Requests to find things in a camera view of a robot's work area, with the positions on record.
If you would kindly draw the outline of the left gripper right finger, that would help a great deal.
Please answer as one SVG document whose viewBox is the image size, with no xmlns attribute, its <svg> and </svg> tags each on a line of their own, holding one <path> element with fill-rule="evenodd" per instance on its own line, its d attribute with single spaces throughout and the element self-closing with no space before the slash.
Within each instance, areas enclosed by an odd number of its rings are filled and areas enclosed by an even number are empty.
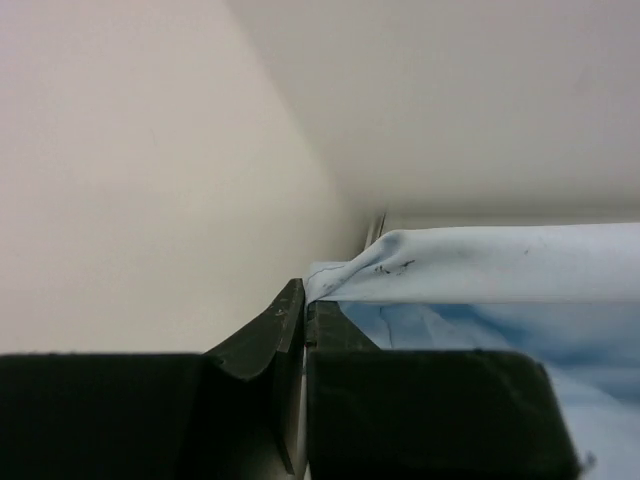
<svg viewBox="0 0 640 480">
<path fill-rule="evenodd" d="M 334 302 L 308 309 L 315 479 L 576 479 L 550 378 L 506 351 L 384 350 Z"/>
</svg>

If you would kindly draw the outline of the light blue pillowcase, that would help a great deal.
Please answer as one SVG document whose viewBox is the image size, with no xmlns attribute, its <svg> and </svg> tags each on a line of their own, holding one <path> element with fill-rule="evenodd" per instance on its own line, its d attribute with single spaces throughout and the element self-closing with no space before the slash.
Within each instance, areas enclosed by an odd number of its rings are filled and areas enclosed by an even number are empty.
<svg viewBox="0 0 640 480">
<path fill-rule="evenodd" d="M 638 477 L 637 224 L 396 230 L 313 265 L 305 292 L 385 349 L 533 357 L 588 477 Z"/>
</svg>

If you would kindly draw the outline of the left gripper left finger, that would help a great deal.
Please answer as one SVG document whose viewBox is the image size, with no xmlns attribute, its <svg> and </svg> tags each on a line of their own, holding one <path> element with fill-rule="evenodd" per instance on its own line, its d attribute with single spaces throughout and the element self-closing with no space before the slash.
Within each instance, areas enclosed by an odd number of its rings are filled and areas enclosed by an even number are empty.
<svg viewBox="0 0 640 480">
<path fill-rule="evenodd" d="M 304 305 L 293 279 L 204 353 L 3 355 L 2 477 L 293 473 Z"/>
</svg>

